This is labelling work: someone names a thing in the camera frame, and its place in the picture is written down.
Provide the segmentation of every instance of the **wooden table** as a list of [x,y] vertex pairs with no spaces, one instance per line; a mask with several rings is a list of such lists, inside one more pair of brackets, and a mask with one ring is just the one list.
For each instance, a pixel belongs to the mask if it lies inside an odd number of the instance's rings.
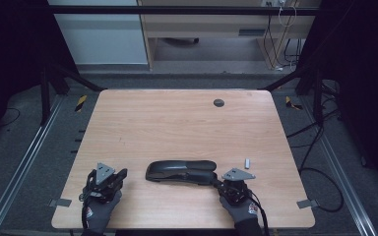
[[[214,106],[215,99],[224,101]],[[232,167],[257,176],[246,180],[266,211],[269,227],[307,228],[310,208],[271,94],[263,90],[105,90],[94,108],[63,190],[55,228],[81,228],[78,196],[98,162],[128,168],[122,199],[108,228],[233,228],[216,189],[145,179],[157,160],[212,160],[221,176]]]

